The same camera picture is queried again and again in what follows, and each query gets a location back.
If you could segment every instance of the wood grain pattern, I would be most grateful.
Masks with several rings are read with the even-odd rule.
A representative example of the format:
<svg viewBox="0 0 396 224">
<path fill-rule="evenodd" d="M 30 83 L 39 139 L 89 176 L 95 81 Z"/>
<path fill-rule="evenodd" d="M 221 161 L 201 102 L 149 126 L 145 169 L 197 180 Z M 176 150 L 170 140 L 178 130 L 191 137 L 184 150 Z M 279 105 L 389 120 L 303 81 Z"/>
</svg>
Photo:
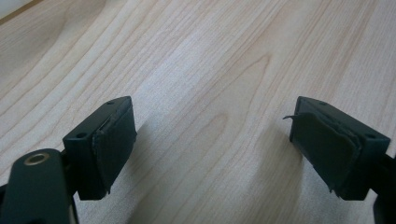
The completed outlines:
<svg viewBox="0 0 396 224">
<path fill-rule="evenodd" d="M 43 0 L 0 25 L 0 184 L 131 95 L 134 151 L 81 223 L 374 223 L 282 117 L 304 95 L 396 138 L 395 21 L 392 0 Z"/>
</svg>

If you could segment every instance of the light wood tabletop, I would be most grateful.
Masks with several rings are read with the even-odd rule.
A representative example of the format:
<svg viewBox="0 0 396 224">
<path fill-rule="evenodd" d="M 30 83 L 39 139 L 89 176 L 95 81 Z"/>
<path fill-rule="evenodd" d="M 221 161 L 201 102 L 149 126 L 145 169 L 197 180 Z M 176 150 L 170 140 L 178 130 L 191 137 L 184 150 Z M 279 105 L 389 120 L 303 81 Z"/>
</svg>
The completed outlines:
<svg viewBox="0 0 396 224">
<path fill-rule="evenodd" d="M 130 95 L 137 140 L 80 223 L 374 223 L 289 142 L 300 95 L 396 138 L 396 1 L 43 0 L 0 22 L 0 185 Z M 388 154 L 395 154 L 395 145 Z"/>
</svg>

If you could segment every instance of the black plastic part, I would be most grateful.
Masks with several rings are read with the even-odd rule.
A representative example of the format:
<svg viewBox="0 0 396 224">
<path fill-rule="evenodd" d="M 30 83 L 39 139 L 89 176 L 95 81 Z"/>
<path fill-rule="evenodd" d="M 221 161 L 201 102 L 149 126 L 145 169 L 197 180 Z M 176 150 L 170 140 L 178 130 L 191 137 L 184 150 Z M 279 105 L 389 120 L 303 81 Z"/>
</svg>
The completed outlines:
<svg viewBox="0 0 396 224">
<path fill-rule="evenodd" d="M 136 130 L 131 97 L 111 100 L 64 137 L 66 161 L 81 200 L 100 200 L 129 159 Z"/>
<path fill-rule="evenodd" d="M 1 223 L 78 223 L 59 151 L 40 149 L 14 162 L 1 215 Z"/>
<path fill-rule="evenodd" d="M 344 200 L 364 200 L 390 139 L 327 103 L 299 97 L 290 141 Z"/>
</svg>

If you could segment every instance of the wooden surface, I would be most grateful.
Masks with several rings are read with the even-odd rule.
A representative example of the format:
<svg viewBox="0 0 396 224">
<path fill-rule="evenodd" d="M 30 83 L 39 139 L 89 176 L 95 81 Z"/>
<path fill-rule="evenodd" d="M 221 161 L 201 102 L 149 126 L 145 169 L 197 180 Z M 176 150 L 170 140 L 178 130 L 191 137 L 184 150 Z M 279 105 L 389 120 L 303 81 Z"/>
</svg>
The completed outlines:
<svg viewBox="0 0 396 224">
<path fill-rule="evenodd" d="M 374 223 L 282 118 L 304 95 L 395 139 L 395 36 L 393 0 L 43 0 L 0 26 L 0 184 L 131 95 L 134 151 L 81 223 Z"/>
</svg>

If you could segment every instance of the wooden table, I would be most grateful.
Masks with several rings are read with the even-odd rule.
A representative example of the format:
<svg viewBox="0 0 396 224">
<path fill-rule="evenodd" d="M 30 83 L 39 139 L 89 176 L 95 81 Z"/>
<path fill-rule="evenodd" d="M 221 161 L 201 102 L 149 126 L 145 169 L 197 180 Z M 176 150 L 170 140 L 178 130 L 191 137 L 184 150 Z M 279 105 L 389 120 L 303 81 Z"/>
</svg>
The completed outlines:
<svg viewBox="0 0 396 224">
<path fill-rule="evenodd" d="M 374 223 L 282 118 L 303 95 L 395 139 L 395 36 L 393 0 L 40 1 L 0 25 L 0 184 L 131 95 L 131 158 L 81 223 Z"/>
</svg>

